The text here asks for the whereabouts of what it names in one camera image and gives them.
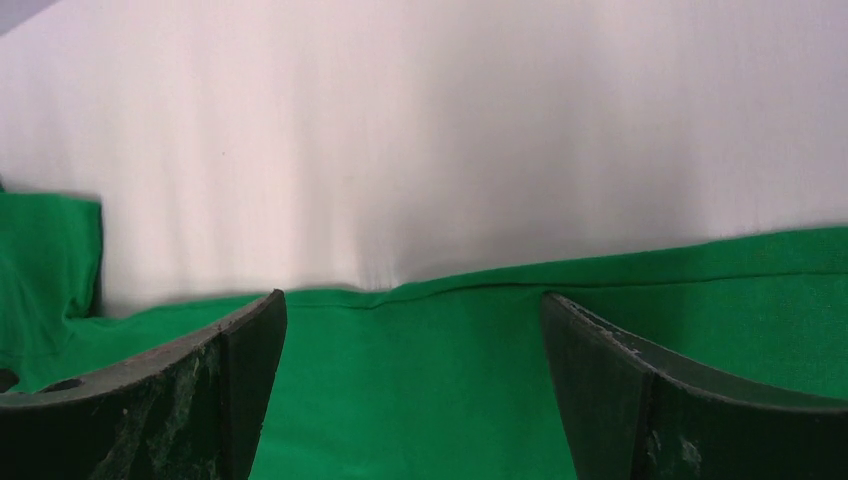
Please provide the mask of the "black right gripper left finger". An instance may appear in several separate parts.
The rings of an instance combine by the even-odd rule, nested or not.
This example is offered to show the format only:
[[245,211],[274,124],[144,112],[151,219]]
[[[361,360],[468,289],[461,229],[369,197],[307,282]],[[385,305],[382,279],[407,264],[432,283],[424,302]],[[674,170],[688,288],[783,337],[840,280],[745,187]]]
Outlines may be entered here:
[[275,290],[33,393],[1,396],[5,479],[245,479],[287,330]]

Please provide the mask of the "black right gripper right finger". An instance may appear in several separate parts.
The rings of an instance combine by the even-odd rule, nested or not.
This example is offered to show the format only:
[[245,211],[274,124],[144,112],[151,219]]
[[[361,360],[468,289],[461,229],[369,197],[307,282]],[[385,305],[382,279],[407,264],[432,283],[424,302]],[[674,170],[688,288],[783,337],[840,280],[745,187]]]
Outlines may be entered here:
[[547,293],[540,327],[580,479],[843,479],[847,403],[696,362]]

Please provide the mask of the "green t-shirt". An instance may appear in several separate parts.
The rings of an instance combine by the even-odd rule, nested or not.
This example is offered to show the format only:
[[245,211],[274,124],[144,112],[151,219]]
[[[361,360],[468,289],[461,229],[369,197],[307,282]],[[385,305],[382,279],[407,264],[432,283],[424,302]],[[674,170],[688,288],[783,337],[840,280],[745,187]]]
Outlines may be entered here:
[[[35,391],[230,314],[251,295],[94,316],[98,203],[1,197],[1,364]],[[289,293],[255,479],[571,479],[543,292],[710,366],[847,394],[847,231],[799,230]]]

